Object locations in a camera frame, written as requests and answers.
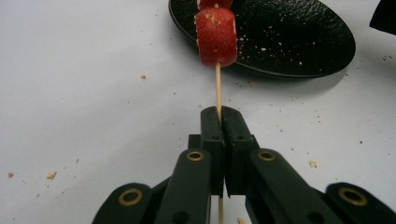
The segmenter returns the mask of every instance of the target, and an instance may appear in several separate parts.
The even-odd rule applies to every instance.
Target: crumb
[[[318,163],[316,161],[310,161],[309,166],[312,168],[318,168]]]
[[[47,179],[51,179],[51,180],[54,179],[57,173],[58,173],[58,172],[56,172],[56,171],[51,171],[51,172],[49,172],[49,173],[47,174]]]
[[[238,224],[246,224],[245,219],[239,217],[239,218],[238,218]]]

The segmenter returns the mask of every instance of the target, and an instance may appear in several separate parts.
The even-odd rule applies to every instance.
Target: wooden skewer
[[[216,109],[218,110],[218,118],[221,126],[221,64],[216,63]],[[219,224],[224,224],[224,201],[219,196]]]

